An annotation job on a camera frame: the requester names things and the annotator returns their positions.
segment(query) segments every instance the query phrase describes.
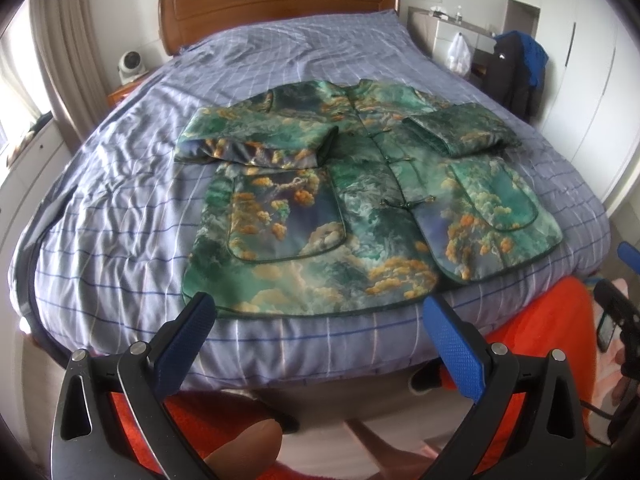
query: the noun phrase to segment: window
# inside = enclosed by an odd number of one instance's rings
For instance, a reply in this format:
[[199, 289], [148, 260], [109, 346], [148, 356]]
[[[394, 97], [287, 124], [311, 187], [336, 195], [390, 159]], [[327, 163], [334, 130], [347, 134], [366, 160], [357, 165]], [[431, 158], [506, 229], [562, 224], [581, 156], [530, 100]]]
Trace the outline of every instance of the window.
[[17, 142], [50, 109], [26, 0], [0, 38], [0, 150]]

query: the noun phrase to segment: smartphone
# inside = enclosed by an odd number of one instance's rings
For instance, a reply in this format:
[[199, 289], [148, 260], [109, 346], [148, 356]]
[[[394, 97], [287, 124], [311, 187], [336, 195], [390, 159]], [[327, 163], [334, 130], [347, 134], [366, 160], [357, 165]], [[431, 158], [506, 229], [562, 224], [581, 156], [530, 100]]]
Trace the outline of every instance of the smartphone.
[[616, 324], [611, 319], [611, 316], [604, 312], [598, 323], [598, 329], [596, 330], [596, 338], [598, 341], [598, 348], [602, 353], [609, 349], [611, 340], [613, 339], [613, 332], [616, 329]]

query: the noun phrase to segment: silver screw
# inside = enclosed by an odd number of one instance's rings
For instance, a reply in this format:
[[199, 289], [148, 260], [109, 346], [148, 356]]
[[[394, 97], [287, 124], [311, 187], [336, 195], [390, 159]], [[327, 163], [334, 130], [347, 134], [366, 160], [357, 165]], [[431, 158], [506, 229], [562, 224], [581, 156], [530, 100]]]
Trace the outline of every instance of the silver screw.
[[494, 343], [491, 345], [491, 351], [496, 355], [505, 355], [509, 349], [504, 343]]
[[564, 361], [566, 359], [566, 355], [559, 348], [555, 348], [551, 351], [551, 357], [556, 361]]
[[144, 341], [136, 341], [129, 347], [129, 352], [133, 355], [143, 354], [146, 350], [146, 343]]
[[86, 350], [82, 348], [79, 350], [76, 350], [71, 354], [71, 360], [75, 363], [77, 363], [78, 361], [82, 361], [82, 359], [84, 359], [85, 357], [86, 357]]

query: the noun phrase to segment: black cable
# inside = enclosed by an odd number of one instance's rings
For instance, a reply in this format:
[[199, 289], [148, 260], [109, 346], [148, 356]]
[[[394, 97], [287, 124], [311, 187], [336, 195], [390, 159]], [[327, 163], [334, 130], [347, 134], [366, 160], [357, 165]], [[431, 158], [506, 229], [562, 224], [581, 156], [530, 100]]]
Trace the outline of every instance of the black cable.
[[605, 412], [604, 410], [601, 410], [600, 408], [596, 408], [593, 404], [588, 403], [586, 400], [580, 399], [580, 405], [583, 408], [590, 410], [590, 412], [593, 412], [596, 415], [601, 416], [602, 418], [606, 418], [607, 420], [613, 420], [613, 415]]
[[611, 444], [607, 444], [606, 442], [601, 441], [599, 438], [595, 438], [591, 433], [587, 430], [584, 430], [584, 434], [593, 442], [598, 444], [598, 446], [611, 447]]

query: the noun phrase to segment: black jacket on chair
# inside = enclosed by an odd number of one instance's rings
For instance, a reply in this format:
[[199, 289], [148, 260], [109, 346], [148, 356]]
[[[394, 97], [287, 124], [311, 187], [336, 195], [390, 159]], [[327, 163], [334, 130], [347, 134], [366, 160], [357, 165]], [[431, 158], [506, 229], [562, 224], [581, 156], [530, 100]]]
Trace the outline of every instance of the black jacket on chair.
[[481, 90], [516, 117], [529, 122], [538, 113], [544, 86], [530, 85], [530, 76], [520, 36], [508, 34], [495, 42]]

